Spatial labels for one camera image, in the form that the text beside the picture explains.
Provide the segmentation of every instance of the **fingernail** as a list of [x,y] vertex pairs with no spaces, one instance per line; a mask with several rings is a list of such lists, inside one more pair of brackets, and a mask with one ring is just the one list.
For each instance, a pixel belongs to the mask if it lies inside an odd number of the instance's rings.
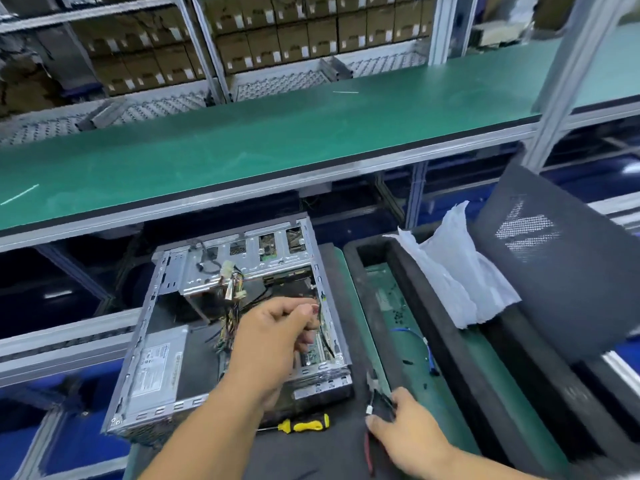
[[304,305],[300,305],[298,307],[298,311],[300,311],[300,313],[302,313],[303,315],[313,315],[314,314],[314,308],[312,305],[309,305],[308,303],[305,303]]

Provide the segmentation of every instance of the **crumpled white plastic bag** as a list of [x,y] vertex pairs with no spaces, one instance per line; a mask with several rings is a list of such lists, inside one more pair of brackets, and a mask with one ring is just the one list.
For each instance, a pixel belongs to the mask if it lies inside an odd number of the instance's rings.
[[436,232],[418,245],[409,231],[396,239],[418,263],[458,328],[484,323],[520,301],[498,268],[476,251],[467,230],[468,201],[450,209]]

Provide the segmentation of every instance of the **person's left hand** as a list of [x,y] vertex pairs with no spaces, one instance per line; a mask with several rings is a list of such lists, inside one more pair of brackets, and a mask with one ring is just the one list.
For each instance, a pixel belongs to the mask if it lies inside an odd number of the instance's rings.
[[240,318],[225,379],[239,383],[266,407],[289,377],[294,352],[313,343],[318,305],[313,298],[271,298]]

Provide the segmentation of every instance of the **hand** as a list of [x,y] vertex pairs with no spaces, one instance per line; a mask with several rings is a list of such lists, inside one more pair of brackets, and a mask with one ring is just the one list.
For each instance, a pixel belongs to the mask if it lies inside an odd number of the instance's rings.
[[367,416],[367,427],[387,450],[396,467],[421,479],[434,479],[451,464],[456,450],[449,444],[431,413],[404,387],[391,399],[397,405],[396,420],[389,423]]
[[227,382],[239,383],[263,405],[289,377],[294,352],[308,351],[319,327],[313,298],[271,298],[240,318]]

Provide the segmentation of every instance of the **forearm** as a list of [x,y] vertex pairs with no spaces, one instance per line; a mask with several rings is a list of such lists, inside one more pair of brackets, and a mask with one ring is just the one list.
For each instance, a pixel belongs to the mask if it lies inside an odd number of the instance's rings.
[[176,429],[141,480],[239,479],[262,407],[247,389],[222,380]]
[[524,474],[501,463],[454,448],[453,454],[439,465],[425,468],[424,480],[532,480],[537,477]]

